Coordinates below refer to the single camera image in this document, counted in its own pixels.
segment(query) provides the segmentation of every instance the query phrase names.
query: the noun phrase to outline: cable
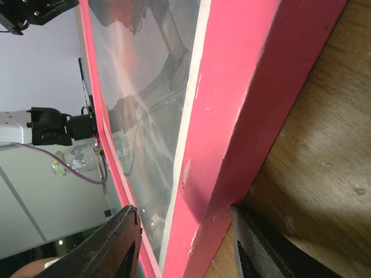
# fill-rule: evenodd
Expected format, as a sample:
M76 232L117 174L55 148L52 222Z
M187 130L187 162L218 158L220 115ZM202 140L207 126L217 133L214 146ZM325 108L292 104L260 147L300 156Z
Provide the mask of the cable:
M83 107L81 108L81 115L83 115L83 111L84 111L85 109L87 110L87 112L88 112L88 114L89 114L89 108L86 107L86 106L83 106Z
M141 120L144 118L144 116L148 116L149 112L145 113L142 115L142 117L140 117L139 121L138 121L138 124L137 124L137 127L135 128L135 132L134 132L134 143L133 143L133 158L132 158L132 162L130 164L130 169L127 173L123 173L127 178L132 174L132 171L133 171L133 167L134 167L134 158L135 158L135 145L136 145L136 139L137 139L137 134L138 134L138 128L139 128L139 124L141 122Z
M44 154L47 154L49 156L51 156L53 159L55 159L56 161L58 161L68 172L70 172L71 174L77 176L78 178L81 178L83 179L84 181L87 181L87 182L90 182L92 184L98 184L98 185L101 185L101 184L105 184L108 180L108 169L107 169L107 164L106 164L106 161L104 160L104 158L102 157L102 161L103 161L103 168L104 168L104 178L103 180L101 181L96 181L96 180L93 180L91 178L88 178L88 177L85 177L84 175L80 174L79 172L77 172L76 170L72 169L69 165L67 165L63 160L61 160L58 156L54 155L53 153L51 152L48 152L44 149L40 149L40 148L37 148L37 147L34 147L34 146L31 146L31 145L27 145L27 144L22 144L22 143L16 143L16 142L10 142L10 144L12 145L17 145L17 146L20 146L20 147L25 147L25 148L28 148L28 149L32 149L34 151L37 151L37 152L42 152Z
M30 26L30 23L26 21L25 25L21 28L21 31L26 30ZM0 31L0 33L10 33L10 31Z
M181 90L179 90L177 93L173 94L173 95L170 95L170 98L174 98L174 97L177 97L179 94L181 94ZM132 162L130 164L130 169L127 173L123 173L127 178L131 175L132 171L133 171L133 167L134 167L134 158L135 158L135 149L136 149L136 138L137 138L137 133L138 133L138 129L139 129L139 124L141 122L141 120L144 119L145 116L148 116L150 113L153 113L155 110L157 110L158 108L160 108L163 104L163 101L159 101L158 103L156 103L154 106L152 106L152 108L144 113L139 121L138 121L138 124L137 124L137 127L135 128L135 132L134 132L134 140L133 140L133 158L132 158Z
M142 20L140 19L140 27L138 28L138 30L134 32L134 29L132 27L129 27L129 31L135 35L141 30L142 27L143 27L143 23L142 23Z

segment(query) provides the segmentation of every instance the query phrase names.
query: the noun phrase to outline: red wooden frame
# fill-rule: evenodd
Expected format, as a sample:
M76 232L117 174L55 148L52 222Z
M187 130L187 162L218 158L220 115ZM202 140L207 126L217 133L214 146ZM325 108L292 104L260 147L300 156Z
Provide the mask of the red wooden frame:
M146 234L146 277L202 277L345 0L211 1L163 274ZM136 204L114 153L88 1L81 0L97 125L123 205Z

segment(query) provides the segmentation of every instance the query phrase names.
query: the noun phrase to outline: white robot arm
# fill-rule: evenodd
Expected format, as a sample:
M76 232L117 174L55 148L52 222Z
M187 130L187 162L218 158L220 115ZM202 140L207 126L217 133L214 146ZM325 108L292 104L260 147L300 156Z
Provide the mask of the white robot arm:
M0 144L31 144L32 129L27 127L27 123L31 123L31 114L26 110L0 112Z
M16 142L32 145L72 145L97 136L95 115L71 116L53 108L0 112L0 144Z

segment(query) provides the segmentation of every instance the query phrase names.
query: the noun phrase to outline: wooden table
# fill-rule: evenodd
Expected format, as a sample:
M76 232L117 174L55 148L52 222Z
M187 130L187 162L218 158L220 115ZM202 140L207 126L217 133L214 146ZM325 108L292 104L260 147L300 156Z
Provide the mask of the wooden table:
M344 277L371 277L371 1L350 0L245 199ZM236 277L230 229L205 277Z

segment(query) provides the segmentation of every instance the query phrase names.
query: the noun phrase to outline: glass pane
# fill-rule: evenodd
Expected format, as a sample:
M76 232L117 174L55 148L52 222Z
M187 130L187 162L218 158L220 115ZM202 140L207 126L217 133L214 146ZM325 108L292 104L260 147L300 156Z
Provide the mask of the glass pane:
M159 260L199 0L90 0L101 92Z

